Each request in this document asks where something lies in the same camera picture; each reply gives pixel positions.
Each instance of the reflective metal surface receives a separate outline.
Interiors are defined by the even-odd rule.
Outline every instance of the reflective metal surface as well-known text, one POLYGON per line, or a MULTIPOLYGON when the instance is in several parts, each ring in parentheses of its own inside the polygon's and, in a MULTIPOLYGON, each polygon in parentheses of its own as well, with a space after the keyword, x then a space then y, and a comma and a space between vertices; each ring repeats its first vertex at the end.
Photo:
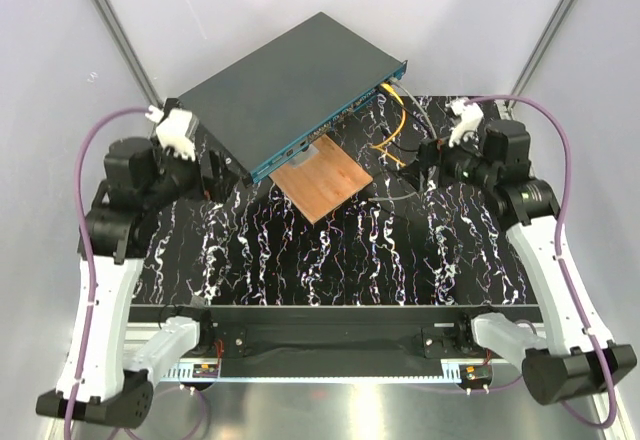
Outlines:
MULTIPOLYGON (((495 385, 514 378, 495 367, 495 385)), ((391 440, 604 438, 559 406, 541 407, 523 384, 501 393, 467 397, 425 392, 408 385, 215 384, 205 391, 210 419, 196 440, 391 440)), ((430 388, 457 389, 454 386, 430 388)), ((590 400, 576 402, 593 412, 590 400)), ((196 396, 177 391, 154 402, 135 433, 143 440, 177 440, 195 425, 196 396)), ((78 440, 104 440, 111 430, 82 425, 78 440)), ((115 439, 129 438, 119 432, 115 439)))

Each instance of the black marble surface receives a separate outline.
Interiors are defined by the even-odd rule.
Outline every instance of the black marble surface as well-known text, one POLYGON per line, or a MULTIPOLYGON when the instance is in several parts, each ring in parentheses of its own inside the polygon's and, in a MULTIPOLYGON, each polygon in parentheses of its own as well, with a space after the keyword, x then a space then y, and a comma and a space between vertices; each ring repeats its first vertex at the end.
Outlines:
MULTIPOLYGON (((441 136, 454 125, 445 113, 451 98, 419 99, 441 136)), ((486 120, 500 118, 495 104, 484 111, 486 120)), ((164 210, 134 304, 189 303, 192 294, 214 305, 535 303, 479 190, 430 184, 420 197, 368 201, 412 191, 388 171, 395 162, 370 148, 400 116, 379 95, 330 134, 374 180, 313 226, 271 180, 238 185, 225 205, 179 201, 164 210)), ((415 149, 426 134, 409 118, 396 141, 415 149)), ((202 154, 210 140, 200 143, 202 154)))

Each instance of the cable connector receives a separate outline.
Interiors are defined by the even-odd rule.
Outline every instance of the cable connector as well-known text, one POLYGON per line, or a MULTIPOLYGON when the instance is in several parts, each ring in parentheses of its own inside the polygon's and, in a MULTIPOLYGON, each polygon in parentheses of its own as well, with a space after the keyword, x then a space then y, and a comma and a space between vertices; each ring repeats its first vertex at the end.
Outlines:
POLYGON ((188 110, 173 108, 165 118, 165 112, 151 105, 145 116, 156 124, 155 136, 162 148, 173 148, 174 155, 183 160, 195 161, 196 147, 193 135, 198 126, 198 119, 188 110))
POLYGON ((484 117, 480 106, 477 103, 467 105, 468 100, 466 97, 458 98, 447 105, 455 116, 460 117, 460 123, 451 131, 449 147, 459 145, 469 133, 476 132, 484 117))

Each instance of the wooden block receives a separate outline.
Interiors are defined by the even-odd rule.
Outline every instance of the wooden block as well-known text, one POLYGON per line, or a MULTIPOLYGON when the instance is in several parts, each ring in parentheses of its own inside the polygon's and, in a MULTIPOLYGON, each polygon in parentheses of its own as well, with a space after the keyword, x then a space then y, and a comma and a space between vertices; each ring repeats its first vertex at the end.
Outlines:
POLYGON ((274 183, 311 223, 316 223, 369 185, 373 178, 326 135, 313 142, 318 152, 297 167, 271 173, 274 183))

